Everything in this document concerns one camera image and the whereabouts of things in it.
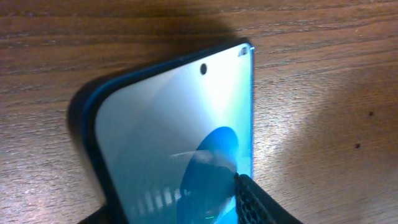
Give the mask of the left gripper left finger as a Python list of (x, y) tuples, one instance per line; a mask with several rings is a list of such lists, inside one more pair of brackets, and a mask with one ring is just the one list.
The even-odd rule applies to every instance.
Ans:
[(88, 217), (79, 221), (78, 224), (122, 224), (124, 223), (124, 218), (121, 214), (110, 207), (109, 205), (104, 205)]

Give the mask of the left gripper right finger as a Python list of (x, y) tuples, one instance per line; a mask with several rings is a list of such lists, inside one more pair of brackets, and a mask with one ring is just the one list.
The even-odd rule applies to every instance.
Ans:
[(234, 175), (239, 224), (302, 224), (248, 175)]

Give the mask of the blue Galaxy smartphone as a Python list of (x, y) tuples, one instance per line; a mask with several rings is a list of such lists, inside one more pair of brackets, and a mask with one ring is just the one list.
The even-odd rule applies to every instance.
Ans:
[(122, 75), (90, 96), (83, 145), (113, 223), (237, 223), (252, 172), (253, 46), (246, 39)]

